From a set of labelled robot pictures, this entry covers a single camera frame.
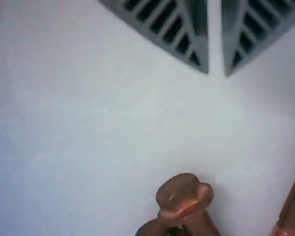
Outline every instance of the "copper fitting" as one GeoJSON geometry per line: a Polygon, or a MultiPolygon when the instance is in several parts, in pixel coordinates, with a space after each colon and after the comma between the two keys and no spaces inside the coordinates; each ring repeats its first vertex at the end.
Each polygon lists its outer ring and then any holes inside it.
{"type": "Polygon", "coordinates": [[[157,220],[152,220],[141,226],[136,236],[169,236],[169,229],[161,225],[157,220]]]}
{"type": "Polygon", "coordinates": [[[152,220],[140,227],[136,236],[186,236],[186,234],[181,229],[171,229],[158,220],[152,220]]]}
{"type": "Polygon", "coordinates": [[[177,175],[157,191],[158,220],[169,228],[184,228],[191,236],[220,236],[206,211],[213,197],[211,186],[195,175],[177,175]]]}
{"type": "Polygon", "coordinates": [[[273,236],[295,236],[295,183],[284,204],[273,236]]]}

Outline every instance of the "copper pipe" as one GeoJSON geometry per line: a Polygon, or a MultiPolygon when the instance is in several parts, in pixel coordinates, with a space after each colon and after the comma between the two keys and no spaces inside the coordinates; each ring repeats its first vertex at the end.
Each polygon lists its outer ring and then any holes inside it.
{"type": "Polygon", "coordinates": [[[272,236],[295,236],[295,183],[285,201],[272,236]]]}
{"type": "Polygon", "coordinates": [[[206,212],[214,192],[193,174],[180,174],[165,182],[156,194],[158,220],[170,227],[185,228],[191,236],[220,236],[206,212]]]}

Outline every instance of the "white wall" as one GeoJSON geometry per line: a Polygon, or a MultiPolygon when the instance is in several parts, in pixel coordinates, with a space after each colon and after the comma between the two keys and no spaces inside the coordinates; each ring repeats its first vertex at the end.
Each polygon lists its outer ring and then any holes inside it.
{"type": "Polygon", "coordinates": [[[92,0],[0,0],[0,236],[130,236],[166,179],[212,184],[224,236],[270,232],[295,178],[295,27],[229,80],[92,0]]]}

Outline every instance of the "white surface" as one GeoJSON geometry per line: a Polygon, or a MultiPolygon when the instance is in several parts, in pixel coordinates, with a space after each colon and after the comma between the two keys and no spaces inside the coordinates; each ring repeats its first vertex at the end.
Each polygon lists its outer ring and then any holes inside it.
{"type": "Polygon", "coordinates": [[[295,178],[295,27],[229,80],[92,0],[0,0],[0,236],[130,236],[180,172],[223,236],[267,235],[295,178]]]}

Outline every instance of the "copper bolt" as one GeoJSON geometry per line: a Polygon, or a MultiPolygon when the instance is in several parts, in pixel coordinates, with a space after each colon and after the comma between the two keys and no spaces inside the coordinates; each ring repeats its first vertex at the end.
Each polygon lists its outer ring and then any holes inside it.
{"type": "Polygon", "coordinates": [[[195,175],[177,175],[157,191],[158,220],[170,228],[185,228],[191,236],[220,236],[206,211],[213,197],[211,186],[195,175]]]}

